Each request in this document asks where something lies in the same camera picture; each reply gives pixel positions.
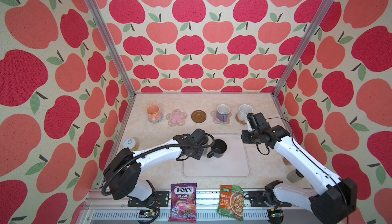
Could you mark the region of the black mug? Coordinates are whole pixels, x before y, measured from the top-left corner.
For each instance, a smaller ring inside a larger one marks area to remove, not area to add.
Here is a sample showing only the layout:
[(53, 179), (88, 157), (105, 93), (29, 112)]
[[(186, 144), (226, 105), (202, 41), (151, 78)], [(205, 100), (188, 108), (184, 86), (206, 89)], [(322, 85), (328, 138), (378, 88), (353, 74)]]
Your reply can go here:
[(227, 150), (227, 144), (221, 139), (216, 139), (214, 145), (211, 147), (211, 151), (207, 154), (207, 158), (220, 158), (224, 155)]

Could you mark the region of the brown wooden round coaster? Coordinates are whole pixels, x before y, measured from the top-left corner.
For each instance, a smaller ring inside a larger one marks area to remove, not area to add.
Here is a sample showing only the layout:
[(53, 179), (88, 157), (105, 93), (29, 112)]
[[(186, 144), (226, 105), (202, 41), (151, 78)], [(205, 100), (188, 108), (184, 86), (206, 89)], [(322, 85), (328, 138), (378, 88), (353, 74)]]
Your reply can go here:
[(200, 123), (203, 123), (206, 121), (207, 115), (203, 110), (195, 110), (191, 114), (191, 118), (192, 118), (193, 122), (200, 124)]

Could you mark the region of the rattan woven round coaster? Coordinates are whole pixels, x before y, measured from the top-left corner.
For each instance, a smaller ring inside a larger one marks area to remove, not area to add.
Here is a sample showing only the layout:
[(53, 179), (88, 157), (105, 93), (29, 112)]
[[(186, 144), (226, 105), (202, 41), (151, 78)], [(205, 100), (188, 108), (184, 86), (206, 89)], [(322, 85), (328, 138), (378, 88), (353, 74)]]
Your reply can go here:
[(246, 124), (247, 124), (247, 122), (241, 121), (241, 120), (239, 119), (238, 114), (235, 115), (235, 119), (236, 119), (236, 121), (237, 121), (239, 124), (241, 124), (241, 125), (246, 125)]

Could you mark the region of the pink flower coaster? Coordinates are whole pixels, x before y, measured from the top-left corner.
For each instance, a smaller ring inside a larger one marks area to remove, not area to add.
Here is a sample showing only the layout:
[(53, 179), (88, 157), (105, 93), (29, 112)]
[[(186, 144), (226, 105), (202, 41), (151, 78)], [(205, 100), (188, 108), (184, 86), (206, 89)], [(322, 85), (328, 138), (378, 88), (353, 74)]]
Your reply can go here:
[(217, 124), (217, 125), (218, 125), (218, 124), (224, 124), (224, 125), (229, 124), (229, 123), (230, 123), (230, 119), (231, 119), (231, 117), (232, 117), (232, 113), (229, 113), (229, 114), (228, 114), (227, 121), (226, 121), (226, 122), (222, 122), (222, 121), (220, 121), (220, 120), (217, 118), (217, 111), (216, 111), (216, 110), (211, 111), (210, 115), (211, 115), (212, 118), (213, 118), (213, 122), (214, 122), (215, 124)]
[(168, 113), (166, 115), (166, 119), (168, 120), (168, 125), (170, 127), (184, 126), (187, 117), (188, 117), (187, 113), (182, 112), (180, 109), (175, 109), (171, 113)]

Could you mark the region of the grey woven round coaster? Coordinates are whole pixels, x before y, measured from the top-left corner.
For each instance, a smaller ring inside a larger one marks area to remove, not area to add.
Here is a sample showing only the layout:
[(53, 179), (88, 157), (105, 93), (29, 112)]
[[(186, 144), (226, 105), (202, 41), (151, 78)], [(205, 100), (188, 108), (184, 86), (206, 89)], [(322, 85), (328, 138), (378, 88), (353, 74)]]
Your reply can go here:
[(148, 114), (148, 121), (152, 124), (160, 123), (163, 120), (163, 113)]

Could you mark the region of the orange mug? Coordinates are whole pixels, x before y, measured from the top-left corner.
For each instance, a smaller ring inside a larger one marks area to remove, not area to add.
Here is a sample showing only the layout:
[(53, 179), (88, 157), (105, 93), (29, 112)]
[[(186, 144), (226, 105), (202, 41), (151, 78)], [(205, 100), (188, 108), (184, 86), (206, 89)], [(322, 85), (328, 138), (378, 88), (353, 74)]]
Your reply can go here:
[(155, 114), (155, 113), (158, 113), (160, 111), (161, 110), (160, 110), (160, 107), (158, 105), (150, 105), (147, 108), (147, 110), (146, 110), (147, 114)]

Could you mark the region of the grey mug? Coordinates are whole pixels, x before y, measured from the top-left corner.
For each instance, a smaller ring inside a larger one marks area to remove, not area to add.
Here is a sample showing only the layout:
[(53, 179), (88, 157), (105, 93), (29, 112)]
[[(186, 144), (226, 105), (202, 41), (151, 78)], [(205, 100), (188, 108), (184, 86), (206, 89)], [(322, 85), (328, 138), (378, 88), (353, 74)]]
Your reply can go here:
[[(204, 141), (203, 141), (203, 145), (209, 145), (209, 143), (210, 143), (210, 138), (209, 138), (209, 136), (205, 136), (205, 139), (204, 139)], [(206, 147), (206, 148), (204, 148), (203, 149), (203, 152), (202, 152), (202, 156), (206, 156), (206, 154), (208, 153), (208, 148)]]

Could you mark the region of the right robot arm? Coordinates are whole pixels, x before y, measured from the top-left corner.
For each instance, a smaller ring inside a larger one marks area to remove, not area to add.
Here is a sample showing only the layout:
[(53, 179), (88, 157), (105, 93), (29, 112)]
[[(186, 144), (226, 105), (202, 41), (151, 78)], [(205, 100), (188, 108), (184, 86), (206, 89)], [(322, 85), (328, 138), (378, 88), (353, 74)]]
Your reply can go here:
[(243, 143), (265, 144), (286, 158), (308, 180), (312, 190), (290, 186), (280, 180), (266, 185), (269, 206), (290, 203), (312, 212), (324, 224), (337, 224), (356, 211), (357, 184), (330, 171), (305, 151), (281, 126), (265, 131), (243, 130)]

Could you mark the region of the brown spice jar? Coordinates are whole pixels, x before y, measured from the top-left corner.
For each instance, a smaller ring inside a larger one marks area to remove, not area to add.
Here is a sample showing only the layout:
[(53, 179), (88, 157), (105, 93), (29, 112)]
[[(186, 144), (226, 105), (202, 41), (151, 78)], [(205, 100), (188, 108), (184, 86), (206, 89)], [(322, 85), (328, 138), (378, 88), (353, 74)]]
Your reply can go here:
[(283, 158), (283, 162), (285, 165), (291, 165), (291, 163), (286, 158)]

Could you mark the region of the translucent plastic tray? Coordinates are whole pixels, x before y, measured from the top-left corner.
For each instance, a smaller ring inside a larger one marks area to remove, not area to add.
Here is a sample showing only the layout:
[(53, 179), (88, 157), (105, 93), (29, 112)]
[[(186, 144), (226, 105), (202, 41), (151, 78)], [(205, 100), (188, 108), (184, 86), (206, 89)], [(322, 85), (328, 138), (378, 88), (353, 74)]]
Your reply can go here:
[(182, 173), (188, 178), (246, 178), (250, 175), (250, 165), (245, 145), (240, 134), (213, 134), (221, 139), (227, 150), (219, 158), (207, 157), (208, 149), (200, 160), (194, 158), (183, 162)]

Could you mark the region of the clear jar black lid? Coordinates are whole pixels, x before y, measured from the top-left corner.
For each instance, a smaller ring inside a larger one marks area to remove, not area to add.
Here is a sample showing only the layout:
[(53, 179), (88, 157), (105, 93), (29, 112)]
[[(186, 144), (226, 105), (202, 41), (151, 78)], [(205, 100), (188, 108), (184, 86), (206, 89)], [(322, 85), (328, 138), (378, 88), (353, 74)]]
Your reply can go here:
[(287, 174), (286, 178), (291, 182), (291, 183), (296, 183), (301, 181), (304, 176), (297, 170), (293, 170), (290, 173)]

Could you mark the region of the purple Fox's candy bag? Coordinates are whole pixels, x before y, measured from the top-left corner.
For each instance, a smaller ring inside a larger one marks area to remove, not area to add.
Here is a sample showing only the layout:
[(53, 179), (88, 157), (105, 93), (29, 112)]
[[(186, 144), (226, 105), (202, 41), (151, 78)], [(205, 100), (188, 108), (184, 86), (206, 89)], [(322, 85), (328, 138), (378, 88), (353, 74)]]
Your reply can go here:
[(171, 205), (169, 222), (197, 222), (197, 183), (177, 183), (171, 185)]

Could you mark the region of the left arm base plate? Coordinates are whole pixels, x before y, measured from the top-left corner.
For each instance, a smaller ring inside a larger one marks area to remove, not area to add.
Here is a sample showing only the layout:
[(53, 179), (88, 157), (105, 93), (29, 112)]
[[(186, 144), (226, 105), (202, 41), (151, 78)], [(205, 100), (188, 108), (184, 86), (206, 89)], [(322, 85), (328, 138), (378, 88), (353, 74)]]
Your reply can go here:
[[(147, 206), (152, 207), (167, 207), (169, 201), (169, 191), (155, 191), (146, 200), (142, 201)], [(128, 200), (128, 207), (143, 207), (139, 200), (130, 198)]]

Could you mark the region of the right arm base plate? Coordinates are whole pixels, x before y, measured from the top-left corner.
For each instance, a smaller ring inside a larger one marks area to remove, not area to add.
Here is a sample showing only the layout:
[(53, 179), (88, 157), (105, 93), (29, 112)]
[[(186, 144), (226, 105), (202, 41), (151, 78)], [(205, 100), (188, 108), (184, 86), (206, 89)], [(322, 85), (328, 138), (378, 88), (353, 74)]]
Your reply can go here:
[(277, 199), (268, 191), (249, 191), (245, 195), (252, 207), (291, 207), (287, 202), (278, 202)]

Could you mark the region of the front aluminium frame rail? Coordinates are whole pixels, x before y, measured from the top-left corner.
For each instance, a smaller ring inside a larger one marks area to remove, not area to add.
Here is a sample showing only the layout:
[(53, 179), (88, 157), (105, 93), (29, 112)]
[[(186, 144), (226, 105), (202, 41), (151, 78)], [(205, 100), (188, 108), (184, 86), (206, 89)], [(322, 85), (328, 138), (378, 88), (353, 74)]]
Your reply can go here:
[[(237, 224), (239, 221), (218, 213), (219, 189), (198, 189), (196, 206), (198, 224)], [(153, 218), (155, 210), (142, 206), (138, 201), (124, 198), (114, 201), (103, 197), (99, 191), (91, 191), (80, 210), (75, 224), (144, 224)], [(309, 211), (292, 204), (276, 207), (258, 202), (246, 195), (244, 206), (245, 224), (318, 224), (319, 220)]]

